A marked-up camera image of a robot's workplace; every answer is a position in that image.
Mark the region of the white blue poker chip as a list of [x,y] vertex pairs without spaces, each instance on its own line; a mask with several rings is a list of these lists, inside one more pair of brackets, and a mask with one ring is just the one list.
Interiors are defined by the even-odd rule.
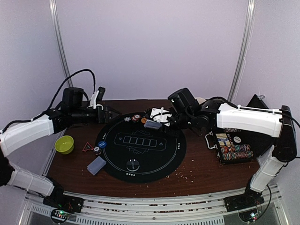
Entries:
[[125,117],[125,118],[124,118],[124,121],[125,121],[125,122],[130,122],[130,121],[131,121],[131,118],[130,118],[130,117]]

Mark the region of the red poker chip stack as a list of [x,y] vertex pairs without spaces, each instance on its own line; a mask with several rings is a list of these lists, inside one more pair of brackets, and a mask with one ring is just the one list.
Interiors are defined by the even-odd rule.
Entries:
[[141,118],[141,116],[140,116],[139,114],[135,114],[135,115],[131,118],[131,120],[132,120],[133,122],[138,122],[138,121],[140,120],[140,118]]

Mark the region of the grey card deck box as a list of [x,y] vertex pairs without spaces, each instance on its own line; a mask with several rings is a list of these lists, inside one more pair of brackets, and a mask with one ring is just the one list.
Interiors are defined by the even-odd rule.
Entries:
[[144,124],[145,128],[150,128],[150,129],[154,129],[154,130],[158,130],[162,127],[161,123],[152,121],[152,120],[147,120]]

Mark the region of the cream ceramic mug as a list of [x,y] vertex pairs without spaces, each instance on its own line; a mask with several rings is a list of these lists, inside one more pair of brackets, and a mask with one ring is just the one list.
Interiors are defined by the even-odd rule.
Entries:
[[196,97],[195,99],[197,100],[199,105],[203,105],[207,101],[207,99],[204,99],[202,97]]

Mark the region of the blue small blind button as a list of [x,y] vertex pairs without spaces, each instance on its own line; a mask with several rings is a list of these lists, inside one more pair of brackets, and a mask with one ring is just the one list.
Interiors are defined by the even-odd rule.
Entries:
[[100,148],[100,149],[103,149],[107,146],[107,143],[105,141],[100,141],[97,146]]

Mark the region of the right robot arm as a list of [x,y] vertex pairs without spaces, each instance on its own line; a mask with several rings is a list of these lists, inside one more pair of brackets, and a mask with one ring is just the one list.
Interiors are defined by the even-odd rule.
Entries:
[[245,207],[258,203],[273,177],[297,157],[294,128],[297,121],[286,105],[280,109],[244,107],[223,97],[194,98],[188,88],[174,92],[168,100],[172,107],[167,112],[160,111],[159,116],[161,122],[171,129],[234,128],[265,134],[275,139],[273,151],[248,181],[245,192],[225,199],[231,207],[239,202]]

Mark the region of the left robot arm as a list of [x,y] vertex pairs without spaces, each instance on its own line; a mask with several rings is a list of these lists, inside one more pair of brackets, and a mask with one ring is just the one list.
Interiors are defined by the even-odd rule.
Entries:
[[17,120],[0,132],[0,184],[40,194],[57,208],[67,204],[63,187],[46,176],[31,173],[9,162],[8,155],[37,139],[59,133],[73,124],[107,124],[121,113],[109,106],[49,109],[31,120]]

